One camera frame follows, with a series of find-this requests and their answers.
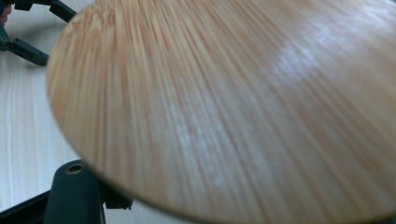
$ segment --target table surface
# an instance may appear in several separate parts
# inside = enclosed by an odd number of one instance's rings
[[[98,0],[63,30],[48,93],[94,171],[223,223],[396,213],[396,4]]]
[[[63,0],[76,11],[91,0]],[[49,7],[13,10],[6,29],[50,53],[65,22]],[[46,70],[9,52],[0,52],[0,213],[50,189],[55,171],[78,156],[51,115]],[[134,201],[132,210],[105,209],[106,223],[187,224]]]

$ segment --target black bracket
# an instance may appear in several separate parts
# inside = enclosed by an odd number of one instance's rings
[[[49,6],[49,11],[69,22],[76,12],[59,0],[0,0],[0,15],[3,14],[5,5],[15,4],[15,9],[29,11],[33,4]],[[10,51],[23,59],[41,66],[47,65],[49,55],[30,44],[15,39],[10,41],[7,31],[0,24],[0,51]]]
[[[0,214],[2,224],[106,223],[109,209],[131,209],[130,200],[99,180],[82,161],[60,167],[50,191]]]

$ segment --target round wooden board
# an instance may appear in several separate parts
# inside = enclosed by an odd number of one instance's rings
[[[396,213],[396,4],[98,0],[51,53],[54,116],[104,179],[218,223]]]

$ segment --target wood grain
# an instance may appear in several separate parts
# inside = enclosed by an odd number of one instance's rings
[[[63,2],[80,11],[91,0]],[[33,6],[29,12],[14,9],[6,29],[12,38],[50,52],[65,26],[49,12],[49,7]],[[78,159],[51,115],[46,70],[9,52],[0,52],[0,213],[49,190],[55,171]],[[105,213],[107,224],[188,223],[138,201],[134,201],[131,211],[105,209]]]
[[[396,5],[98,0],[49,60],[51,108],[107,181],[218,223],[396,213]]]

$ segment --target black clamp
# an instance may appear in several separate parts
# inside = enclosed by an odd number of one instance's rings
[[[15,9],[29,11],[33,4],[49,6],[49,11],[69,22],[77,13],[59,0],[0,0],[0,15],[5,5],[15,4]],[[3,25],[0,25],[0,51],[10,51],[23,59],[41,66],[47,65],[49,55],[16,38],[11,41]]]

